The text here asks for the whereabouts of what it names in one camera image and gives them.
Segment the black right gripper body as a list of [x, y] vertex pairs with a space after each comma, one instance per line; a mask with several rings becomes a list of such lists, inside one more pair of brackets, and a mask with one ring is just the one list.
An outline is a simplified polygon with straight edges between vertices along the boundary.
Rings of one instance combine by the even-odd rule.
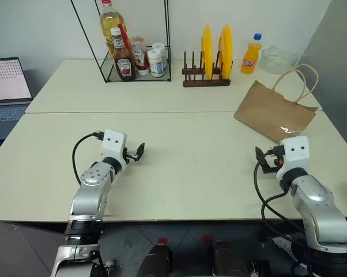
[[274, 173], [276, 173], [284, 164], [284, 147], [282, 145], [275, 146], [267, 151], [267, 156], [273, 157]]

